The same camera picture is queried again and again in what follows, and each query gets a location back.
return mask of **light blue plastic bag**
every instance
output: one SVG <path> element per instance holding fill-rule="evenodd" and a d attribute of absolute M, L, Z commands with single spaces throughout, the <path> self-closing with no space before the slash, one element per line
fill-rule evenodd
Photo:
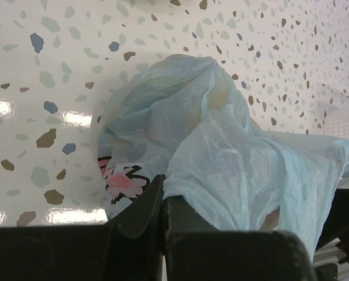
<path fill-rule="evenodd" d="M 335 189 L 349 177 L 349 140 L 262 131 L 210 57 L 153 65 L 112 96 L 103 119 L 109 218 L 166 174 L 164 198 L 184 196 L 220 230 L 259 230 L 279 208 L 278 229 L 298 235 L 312 259 Z"/>

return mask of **speckled tabletop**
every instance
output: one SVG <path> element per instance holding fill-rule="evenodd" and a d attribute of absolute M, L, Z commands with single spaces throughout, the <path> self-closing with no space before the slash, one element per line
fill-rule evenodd
<path fill-rule="evenodd" d="M 214 57 L 263 129 L 322 134 L 349 1 L 0 0 L 0 225 L 104 222 L 105 102 L 174 53 Z"/>

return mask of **plastic bag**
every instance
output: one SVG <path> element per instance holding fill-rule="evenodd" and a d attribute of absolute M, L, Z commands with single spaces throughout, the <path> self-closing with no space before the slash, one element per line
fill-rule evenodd
<path fill-rule="evenodd" d="M 349 176 L 349 140 L 262 131 L 210 57 L 170 56 L 106 108 L 99 165 L 109 218 L 166 174 L 164 198 L 184 196 L 216 228 L 259 230 L 278 218 L 313 258 L 338 182 Z"/>

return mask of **white basket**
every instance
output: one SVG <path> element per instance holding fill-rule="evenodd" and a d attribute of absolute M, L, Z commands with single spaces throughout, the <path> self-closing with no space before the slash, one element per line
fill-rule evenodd
<path fill-rule="evenodd" d="M 349 139 L 349 104 L 325 117 L 324 134 Z"/>

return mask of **pink flower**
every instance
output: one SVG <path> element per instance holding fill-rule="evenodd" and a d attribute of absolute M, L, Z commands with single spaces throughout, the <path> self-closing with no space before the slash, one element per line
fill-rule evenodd
<path fill-rule="evenodd" d="M 126 174 L 132 170 L 132 168 L 127 168 L 121 173 L 114 173 L 114 169 L 107 170 L 104 178 L 109 187 L 106 190 L 114 197 L 117 197 L 120 193 L 128 198 L 137 198 L 138 195 L 141 195 L 143 193 L 142 187 L 147 182 L 144 179 L 128 178 Z"/>

